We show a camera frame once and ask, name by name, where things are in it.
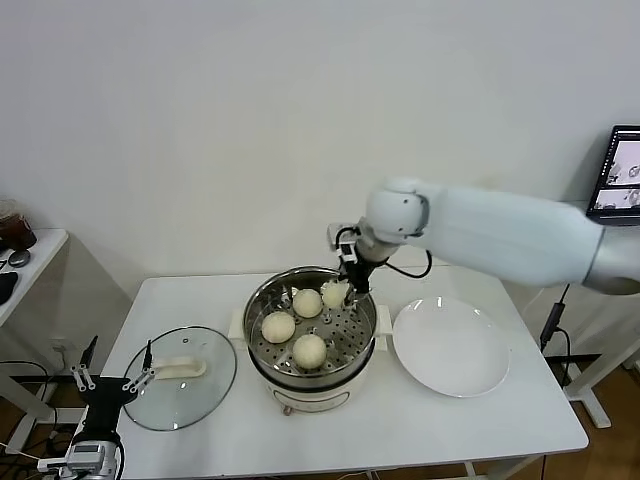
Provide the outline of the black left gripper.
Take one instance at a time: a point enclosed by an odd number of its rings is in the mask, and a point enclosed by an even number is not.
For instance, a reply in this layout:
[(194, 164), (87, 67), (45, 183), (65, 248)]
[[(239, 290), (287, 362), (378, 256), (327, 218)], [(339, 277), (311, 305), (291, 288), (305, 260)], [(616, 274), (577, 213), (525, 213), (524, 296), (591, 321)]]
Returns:
[(148, 340), (144, 350), (142, 370), (137, 378), (93, 380), (89, 367), (97, 342), (98, 336), (95, 335), (82, 352), (80, 363), (70, 367), (76, 387), (81, 392), (80, 397), (87, 406), (82, 432), (90, 435), (115, 433), (121, 409), (135, 400), (137, 392), (146, 387), (155, 377), (155, 370), (152, 368), (151, 341)]

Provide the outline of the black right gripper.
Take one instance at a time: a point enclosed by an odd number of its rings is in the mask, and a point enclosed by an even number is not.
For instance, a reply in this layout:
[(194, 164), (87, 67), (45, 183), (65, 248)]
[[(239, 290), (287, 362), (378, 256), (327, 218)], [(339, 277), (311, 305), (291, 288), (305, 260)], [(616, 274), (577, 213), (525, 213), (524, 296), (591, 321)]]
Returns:
[(377, 262), (371, 262), (360, 256), (355, 260), (342, 260), (342, 273), (337, 277), (337, 281), (342, 284), (350, 284), (345, 295), (345, 306), (354, 307), (359, 298), (358, 293), (370, 292), (370, 276), (378, 268)]

